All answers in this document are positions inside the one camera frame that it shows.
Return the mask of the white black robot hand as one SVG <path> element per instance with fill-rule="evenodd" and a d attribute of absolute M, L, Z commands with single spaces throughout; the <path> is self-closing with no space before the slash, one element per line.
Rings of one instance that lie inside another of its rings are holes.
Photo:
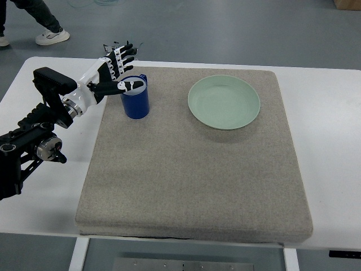
<path fill-rule="evenodd" d="M 135 57 L 125 58 L 133 44 L 127 43 L 99 58 L 77 81 L 77 89 L 62 98 L 71 118 L 82 116 L 87 109 L 100 103 L 105 96 L 126 92 L 120 77 L 133 69 L 130 64 Z"/>

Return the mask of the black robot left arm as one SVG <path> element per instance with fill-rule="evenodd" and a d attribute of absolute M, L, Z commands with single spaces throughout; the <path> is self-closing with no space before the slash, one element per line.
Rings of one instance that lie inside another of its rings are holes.
<path fill-rule="evenodd" d="M 70 127 L 73 117 L 60 97 L 77 88 L 75 80 L 48 67 L 34 70 L 33 83 L 43 97 L 18 128 L 1 136 L 1 199 L 21 194 L 24 181 L 43 161 L 66 163 L 55 125 Z"/>

